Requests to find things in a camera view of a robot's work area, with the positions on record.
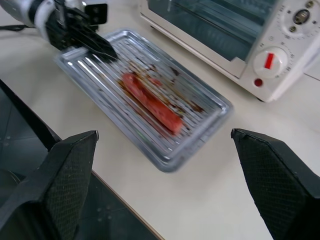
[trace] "oven dial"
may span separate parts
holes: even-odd
[[[253,69],[260,78],[278,77],[287,67],[289,58],[280,47],[268,47],[259,52],[253,60]]]

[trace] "sausage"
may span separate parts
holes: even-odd
[[[174,134],[180,132],[183,126],[181,118],[149,91],[134,74],[125,73],[122,81],[125,88],[164,126]]]

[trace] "metal tray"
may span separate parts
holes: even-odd
[[[105,63],[77,48],[61,53],[55,61],[159,170],[176,171],[225,121],[231,103],[134,31],[120,30],[105,38],[119,60]],[[126,91],[122,75],[133,71],[181,116],[181,133],[173,135]]]

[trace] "table surface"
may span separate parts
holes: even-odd
[[[34,29],[0,32],[0,78],[61,138],[98,130],[93,170],[167,240],[271,240],[248,191],[232,128],[286,142],[320,175],[320,82],[303,76],[263,103],[151,29],[136,0],[112,0],[101,33],[131,28],[169,53],[234,105],[234,113],[178,172],[163,173],[56,66],[56,49]],[[16,24],[0,9],[2,25]]]

